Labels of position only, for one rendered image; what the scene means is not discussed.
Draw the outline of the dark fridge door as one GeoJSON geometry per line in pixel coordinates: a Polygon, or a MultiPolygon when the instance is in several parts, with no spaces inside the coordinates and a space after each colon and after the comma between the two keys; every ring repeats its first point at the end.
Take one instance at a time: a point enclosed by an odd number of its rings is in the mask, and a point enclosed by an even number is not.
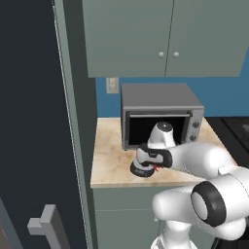
{"type": "Polygon", "coordinates": [[[0,198],[24,249],[50,249],[27,229],[47,204],[86,249],[52,0],[0,0],[0,198]]]}

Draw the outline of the beige wall socket plate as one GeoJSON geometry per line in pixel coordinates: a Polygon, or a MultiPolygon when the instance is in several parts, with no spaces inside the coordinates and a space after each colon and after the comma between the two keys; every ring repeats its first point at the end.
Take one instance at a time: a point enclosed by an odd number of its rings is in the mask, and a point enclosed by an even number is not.
{"type": "Polygon", "coordinates": [[[107,78],[106,79],[106,91],[110,94],[116,94],[119,92],[119,79],[107,78]]]}

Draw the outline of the grey toaster oven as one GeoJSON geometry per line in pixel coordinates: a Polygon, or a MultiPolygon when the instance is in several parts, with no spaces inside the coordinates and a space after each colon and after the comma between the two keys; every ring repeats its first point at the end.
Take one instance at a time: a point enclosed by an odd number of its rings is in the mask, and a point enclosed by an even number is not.
{"type": "Polygon", "coordinates": [[[177,145],[196,142],[204,106],[187,84],[122,84],[121,128],[124,150],[149,140],[156,123],[173,126],[177,145]]]}

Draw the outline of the grey-green drawer front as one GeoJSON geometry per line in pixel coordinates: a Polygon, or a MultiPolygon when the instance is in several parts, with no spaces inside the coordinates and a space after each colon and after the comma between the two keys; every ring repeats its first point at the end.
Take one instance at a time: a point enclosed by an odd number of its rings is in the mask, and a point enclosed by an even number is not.
{"type": "Polygon", "coordinates": [[[96,211],[151,209],[154,195],[171,189],[178,189],[178,186],[94,189],[94,209],[96,211]]]}

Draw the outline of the black hob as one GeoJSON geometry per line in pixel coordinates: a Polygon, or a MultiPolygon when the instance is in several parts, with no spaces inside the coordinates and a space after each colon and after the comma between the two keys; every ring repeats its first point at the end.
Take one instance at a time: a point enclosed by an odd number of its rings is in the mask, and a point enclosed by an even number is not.
{"type": "Polygon", "coordinates": [[[206,117],[235,162],[249,168],[249,117],[206,117]]]}

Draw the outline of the grey-green lower cupboard door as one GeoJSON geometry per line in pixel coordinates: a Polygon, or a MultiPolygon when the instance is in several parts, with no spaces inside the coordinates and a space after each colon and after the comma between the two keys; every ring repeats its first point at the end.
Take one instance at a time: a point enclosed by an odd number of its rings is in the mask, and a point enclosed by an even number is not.
{"type": "Polygon", "coordinates": [[[160,221],[151,209],[95,212],[98,249],[151,249],[160,221]]]}

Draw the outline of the grey-green upper cupboard door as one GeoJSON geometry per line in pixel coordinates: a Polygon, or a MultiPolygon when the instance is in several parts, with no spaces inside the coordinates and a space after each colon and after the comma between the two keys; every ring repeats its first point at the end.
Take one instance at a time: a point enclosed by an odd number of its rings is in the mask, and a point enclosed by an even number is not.
{"type": "Polygon", "coordinates": [[[174,0],[168,77],[237,77],[248,48],[249,0],[174,0]]]}
{"type": "Polygon", "coordinates": [[[89,75],[162,77],[172,8],[173,0],[83,0],[89,75]]]}

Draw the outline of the grey-green fridge housing panel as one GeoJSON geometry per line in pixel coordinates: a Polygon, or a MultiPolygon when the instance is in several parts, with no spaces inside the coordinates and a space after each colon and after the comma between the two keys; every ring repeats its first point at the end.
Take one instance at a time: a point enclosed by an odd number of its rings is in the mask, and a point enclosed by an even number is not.
{"type": "Polygon", "coordinates": [[[54,25],[88,249],[98,249],[90,187],[97,108],[88,75],[83,0],[53,0],[54,25]]]}

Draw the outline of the grey-green cupboard door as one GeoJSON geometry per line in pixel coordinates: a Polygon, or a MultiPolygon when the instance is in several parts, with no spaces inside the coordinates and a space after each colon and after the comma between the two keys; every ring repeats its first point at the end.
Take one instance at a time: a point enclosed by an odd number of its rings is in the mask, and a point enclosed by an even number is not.
{"type": "Polygon", "coordinates": [[[162,77],[172,8],[173,0],[83,0],[89,75],[162,77]]]}
{"type": "Polygon", "coordinates": [[[151,209],[95,212],[98,249],[151,249],[160,221],[151,209]]]}
{"type": "Polygon", "coordinates": [[[168,77],[237,77],[248,48],[249,0],[174,0],[168,77]]]}

